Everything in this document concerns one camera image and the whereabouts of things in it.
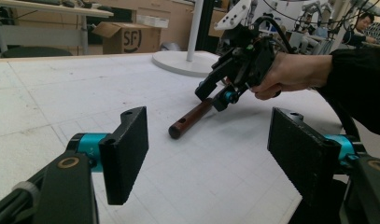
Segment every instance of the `wooden stick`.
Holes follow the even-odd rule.
[[[212,108],[212,99],[207,98],[195,106],[183,118],[179,119],[169,128],[169,134],[172,138],[178,139],[198,120],[200,120]]]

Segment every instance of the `human hand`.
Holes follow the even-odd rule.
[[[279,91],[301,91],[322,87],[331,71],[330,55],[297,55],[279,53],[259,86],[251,91],[260,100],[268,100]]]
[[[376,44],[376,42],[377,42],[375,38],[370,37],[370,36],[366,36],[365,41],[368,43],[372,43],[372,44]]]

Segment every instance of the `black sleeve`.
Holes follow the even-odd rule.
[[[362,42],[365,42],[365,40],[365,35],[355,35],[355,32],[353,31],[346,31],[343,38],[343,43],[359,48],[362,46]]]
[[[332,71],[320,90],[380,134],[380,49],[337,49],[331,55]]]

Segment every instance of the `white tabletop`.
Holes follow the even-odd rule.
[[[246,92],[173,140],[168,128],[200,103],[203,79],[164,71],[151,56],[0,60],[0,199],[75,133],[111,133],[120,113],[145,105],[149,151],[128,202],[108,205],[103,175],[93,174],[101,223],[287,223],[301,195],[267,149],[272,107],[339,133],[324,99],[297,91],[263,102]]]

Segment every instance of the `round white base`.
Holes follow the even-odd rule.
[[[152,61],[167,71],[191,77],[207,77],[217,61],[195,52],[192,62],[188,62],[187,54],[186,51],[158,51],[152,55]]]

